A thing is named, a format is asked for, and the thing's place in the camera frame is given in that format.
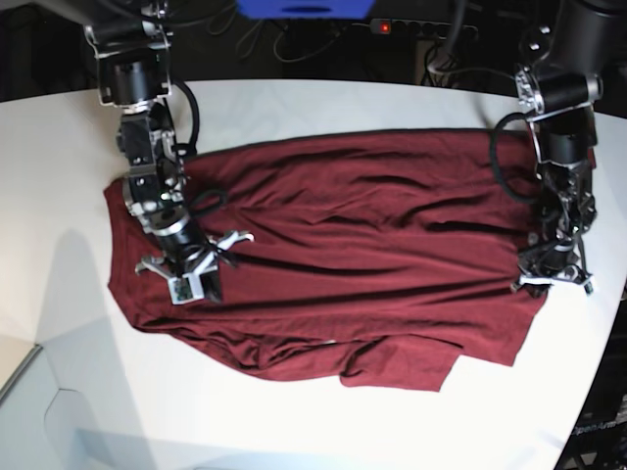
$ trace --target white table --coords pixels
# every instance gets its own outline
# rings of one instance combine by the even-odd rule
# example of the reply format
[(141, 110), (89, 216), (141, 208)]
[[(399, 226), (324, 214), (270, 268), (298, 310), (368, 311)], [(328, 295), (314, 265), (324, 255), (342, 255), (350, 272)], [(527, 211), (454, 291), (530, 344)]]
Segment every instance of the white table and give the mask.
[[(485, 127), (517, 108), (509, 98), (372, 83), (192, 88), (201, 151), (346, 131)], [(189, 114), (181, 95), (173, 101), (185, 140)], [(435, 394), (348, 389), (334, 377), (267, 382), (134, 331), (107, 290), (102, 190), (126, 169), (114, 143), (118, 119), (94, 92), (0, 105), (0, 328), (44, 345), (60, 385), (91, 404), (93, 431), (117, 468), (554, 467), (627, 275), (624, 120), (597, 120), (599, 218), (585, 237), (595, 294), (553, 288), (512, 368), (461, 357)]]

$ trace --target blue box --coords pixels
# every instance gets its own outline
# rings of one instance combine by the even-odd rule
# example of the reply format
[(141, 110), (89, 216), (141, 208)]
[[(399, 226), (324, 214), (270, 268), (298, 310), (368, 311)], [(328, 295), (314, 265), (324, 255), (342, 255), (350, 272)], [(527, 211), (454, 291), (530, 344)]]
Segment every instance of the blue box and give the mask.
[(239, 10), (252, 19), (361, 19), (374, 0), (237, 0)]

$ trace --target black cable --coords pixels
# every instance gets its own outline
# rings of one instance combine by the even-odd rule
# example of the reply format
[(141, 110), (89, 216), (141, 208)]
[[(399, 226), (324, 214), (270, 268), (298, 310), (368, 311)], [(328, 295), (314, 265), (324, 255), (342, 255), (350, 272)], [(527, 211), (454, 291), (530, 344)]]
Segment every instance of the black cable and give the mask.
[(545, 215), (540, 214), (540, 216), (539, 216), (540, 221), (542, 223), (551, 223), (558, 217), (559, 217), (559, 211), (557, 209), (551, 209), (551, 211), (549, 211), (549, 213), (547, 213)]
[(141, 13), (133, 12), (132, 10), (128, 10), (125, 6), (118, 3), (117, 0), (96, 0), (96, 1), (100, 3), (103, 7), (107, 8), (108, 10), (111, 10), (112, 12), (117, 13), (118, 15), (122, 15), (123, 17), (131, 18), (134, 20), (140, 20), (142, 22), (147, 22), (147, 23), (160, 24), (160, 25), (167, 26), (167, 27), (189, 27), (189, 26), (195, 26), (196, 24), (202, 24), (206, 22), (207, 20), (210, 20), (216, 14), (216, 12), (221, 10), (224, 7), (224, 5), (227, 2), (230, 2), (231, 0), (226, 0), (225, 2), (222, 2), (217, 10), (214, 10), (209, 14), (203, 15), (202, 17), (189, 19), (189, 20), (179, 20), (179, 21), (165, 20), (165, 19), (157, 18), (157, 17), (149, 17), (147, 15), (142, 15)]
[(511, 81), (514, 81), (513, 75), (507, 73), (506, 71), (490, 69), (489, 67), (462, 67), (461, 69), (436, 70), (436, 71), (433, 71), (432, 73), (435, 73), (437, 75), (454, 75), (457, 73), (466, 73), (468, 71), (486, 71), (488, 73), (502, 76), (504, 78), (510, 79)]
[(436, 58), (433, 63), (429, 64), (429, 71), (431, 73), (437, 73), (440, 67), (453, 55), (453, 48), (456, 42), (458, 42), (459, 32), (463, 26), (463, 17), (466, 11), (467, 0), (458, 0), (453, 13), (453, 20), (451, 21), (451, 27), (447, 32), (447, 38), (444, 41), (444, 55), (440, 58)]
[(174, 150), (177, 154), (180, 154), (180, 151), (182, 151), (182, 158), (186, 159), (198, 154), (196, 145), (198, 144), (198, 136), (200, 135), (200, 108), (194, 92), (187, 85), (187, 83), (178, 78), (173, 78), (172, 83), (185, 95), (192, 114), (192, 131), (189, 135), (189, 142), (186, 144), (174, 145)]
[(435, 85), (428, 67), (429, 67), (429, 62), (431, 62), (431, 55), (434, 52), (437, 52), (438, 47), (440, 47), (440, 44), (435, 43), (431, 47), (429, 47), (429, 49), (427, 49), (427, 52), (424, 53), (424, 74), (422, 75), (422, 79), (420, 80), (420, 86), (426, 85), (427, 80), (429, 81), (430, 86)]
[(542, 254), (532, 264), (534, 271), (540, 273), (543, 276), (548, 275), (546, 274), (545, 270), (541, 269), (541, 267), (543, 263), (547, 260), (547, 258), (553, 253), (555, 247), (557, 247), (557, 245), (559, 245), (560, 243), (561, 242), (559, 240), (551, 240), (550, 242), (543, 244)]
[(284, 24), (279, 23), (277, 20), (268, 20), (268, 22), (280, 31), (287, 32), (288, 27)]
[[(442, 65), (442, 67), (443, 67), (443, 69), (445, 69), (447, 71), (448, 70), (452, 70), (454, 67), (457, 66), (457, 63), (458, 63), (457, 59), (454, 56), (451, 56), (449, 58), (449, 60), (445, 64)], [(449, 83), (450, 81), (452, 81), (451, 77), (452, 77), (451, 74), (443, 74), (443, 73), (441, 73), (439, 75), (439, 78), (436, 77), (435, 81), (436, 81), (438, 86), (444, 87), (445, 86), (445, 80), (448, 80), (448, 81), (446, 81), (446, 83)]]
[(579, 259), (584, 272), (588, 272), (588, 263), (586, 262), (586, 249), (584, 248), (584, 239), (581, 234), (577, 237), (577, 248), (579, 249)]
[(168, 116), (169, 125), (172, 126), (172, 130), (174, 131), (174, 135), (172, 137), (173, 140), (173, 150), (176, 152), (176, 147), (178, 147), (178, 141), (176, 140), (176, 129), (174, 128), (174, 117), (172, 117), (172, 112), (169, 109), (168, 99), (164, 98), (164, 108), (166, 108), (166, 115)]
[[(200, 206), (201, 203), (204, 203), (209, 198), (217, 198), (217, 202), (214, 204), (210, 204), (208, 206), (202, 206), (198, 208), (198, 206)], [(213, 213), (215, 211), (218, 211), (219, 209), (226, 206), (227, 202), (228, 202), (228, 195), (226, 194), (226, 191), (222, 189), (212, 188), (212, 189), (206, 189), (205, 191), (202, 191), (201, 193), (197, 194), (189, 203), (189, 207), (191, 209), (192, 214), (195, 217), (202, 217), (205, 215), (209, 215), (210, 213)]]
[[(237, 55), (237, 59), (239, 61), (245, 61), (253, 55), (253, 52), (255, 52), (255, 48), (262, 37), (264, 26), (265, 20), (256, 21), (255, 24), (253, 24), (253, 26), (237, 41), (237, 44), (235, 44), (235, 54)], [(244, 49), (244, 52), (241, 52), (243, 46), (247, 44), (248, 47)]]
[(582, 269), (581, 266), (578, 266), (577, 264), (570, 262), (569, 264), (564, 266), (564, 270), (567, 267), (572, 267), (575, 272), (577, 273), (577, 277), (579, 277), (580, 279), (585, 279), (586, 275), (588, 274), (588, 271), (586, 271), (585, 269)]
[(240, 257), (235, 255), (234, 253), (228, 252), (227, 250), (223, 250), (217, 244), (213, 244), (213, 243), (211, 243), (211, 248), (212, 248), (212, 250), (214, 252), (216, 252), (217, 257), (221, 261), (225, 262), (226, 264), (228, 264), (231, 267), (238, 267), (239, 266)]
[(282, 64), (296, 64), (298, 62), (303, 62), (303, 61), (311, 59), (311, 58), (313, 58), (313, 57), (315, 57), (315, 56), (317, 56), (319, 54), (322, 54), (324, 51), (329, 49), (333, 44), (335, 44), (337, 42), (337, 40), (340, 37), (342, 37), (344, 35), (344, 33), (347, 30), (348, 30), (348, 28), (346, 27), (343, 30), (336, 32), (336, 34), (328, 42), (326, 42), (324, 45), (320, 46), (319, 48), (317, 48), (313, 52), (310, 52), (309, 54), (305, 54), (304, 56), (296, 57), (294, 59), (285, 59), (283, 56), (281, 56), (278, 53), (278, 45), (281, 42), (281, 39), (283, 39), (283, 37), (285, 36), (285, 30), (283, 30), (283, 31), (281, 31), (279, 33), (278, 36), (276, 36), (276, 39), (274, 40), (274, 45), (272, 46), (272, 52), (274, 53), (274, 57), (276, 58), (276, 60), (281, 62)]
[(237, 3), (230, 1), (224, 4), (208, 21), (205, 31), (209, 36), (220, 36), (225, 34), (235, 22), (237, 18)]
[(497, 158), (497, 141), (499, 140), (499, 135), (510, 122), (514, 122), (516, 120), (525, 120), (525, 115), (523, 113), (511, 113), (510, 115), (507, 115), (503, 119), (501, 119), (492, 130), (492, 134), (490, 135), (490, 165), (492, 166), (492, 173), (494, 174), (494, 178), (501, 185), (501, 187), (508, 196), (510, 196), (518, 203), (534, 204), (537, 201), (537, 198), (531, 196), (523, 196), (522, 194), (516, 193), (513, 189), (509, 187), (505, 177), (503, 176), (503, 173), (501, 172), (501, 167), (499, 166), (499, 160)]

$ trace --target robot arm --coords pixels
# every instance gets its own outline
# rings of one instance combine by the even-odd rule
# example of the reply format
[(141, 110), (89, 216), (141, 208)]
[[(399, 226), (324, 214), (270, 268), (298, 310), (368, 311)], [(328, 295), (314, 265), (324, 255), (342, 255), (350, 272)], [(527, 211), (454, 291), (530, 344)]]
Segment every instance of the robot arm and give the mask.
[[(101, 102), (122, 110), (118, 143), (130, 165), (124, 200), (163, 251), (162, 257), (143, 258), (137, 271), (164, 277), (174, 304), (219, 302), (219, 259), (234, 243), (252, 236), (231, 232), (218, 241), (207, 238), (183, 197), (182, 161), (173, 148), (172, 123), (159, 102), (171, 88), (166, 0), (37, 1), (84, 25), (98, 61)], [(106, 8), (112, 2), (116, 8)], [(599, 73), (622, 37), (626, 11), (627, 0), (562, 0), (555, 30), (543, 26), (527, 38), (528, 54), (516, 85), (529, 111), (505, 117), (491, 144), (495, 176), (512, 197), (535, 204), (542, 223), (542, 232), (530, 237), (530, 247), (519, 254), (521, 274), (512, 284), (514, 291), (531, 285), (542, 293), (552, 284), (569, 282), (592, 292), (581, 239), (597, 214), (589, 158), (596, 145), (592, 104), (603, 93)], [(542, 181), (537, 198), (517, 195), (498, 167), (496, 137), (515, 119), (526, 120), (532, 130)]]
[[(593, 292), (581, 238), (597, 215), (592, 192), (592, 148), (597, 144), (592, 106), (603, 94), (601, 69), (624, 33), (626, 12), (625, 0), (562, 0), (555, 32), (541, 26), (527, 38), (527, 64), (515, 79), (520, 103), (528, 112), (505, 117), (494, 134), (496, 139), (509, 121), (524, 118), (532, 132), (542, 182), (537, 199), (520, 197), (521, 202), (536, 205), (542, 231), (519, 254), (521, 275), (512, 284), (514, 291), (531, 285), (540, 294), (549, 285), (569, 282)], [(500, 179), (495, 139), (491, 157)], [(501, 181), (514, 199), (519, 197), (502, 177)]]
[[(159, 18), (166, 9), (155, 4), (140, 11)], [(169, 112), (160, 103), (171, 89), (171, 34), (160, 24), (126, 18), (84, 29), (98, 62), (100, 101), (122, 110), (118, 147), (130, 166), (123, 181), (126, 207), (163, 252), (139, 260), (136, 272), (164, 277), (175, 305), (219, 303), (219, 261), (233, 244), (252, 236), (233, 231), (221, 240), (208, 238), (185, 201), (182, 159)]]

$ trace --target red cloth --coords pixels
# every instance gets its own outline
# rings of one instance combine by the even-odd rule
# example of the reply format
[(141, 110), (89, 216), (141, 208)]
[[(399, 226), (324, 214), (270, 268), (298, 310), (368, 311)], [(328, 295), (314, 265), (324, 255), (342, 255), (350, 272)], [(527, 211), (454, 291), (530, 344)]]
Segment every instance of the red cloth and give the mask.
[[(534, 189), (526, 141), (500, 160)], [(168, 333), (250, 375), (340, 375), (347, 386), (439, 390), (460, 354), (512, 365), (543, 300), (512, 294), (531, 213), (495, 182), (480, 131), (384, 131), (265, 143), (186, 164), (189, 196), (217, 185), (227, 208), (208, 232), (247, 229), (237, 269), (222, 265), (224, 305), (170, 304), (164, 279), (136, 276), (159, 252), (105, 195), (110, 289), (130, 324)]]

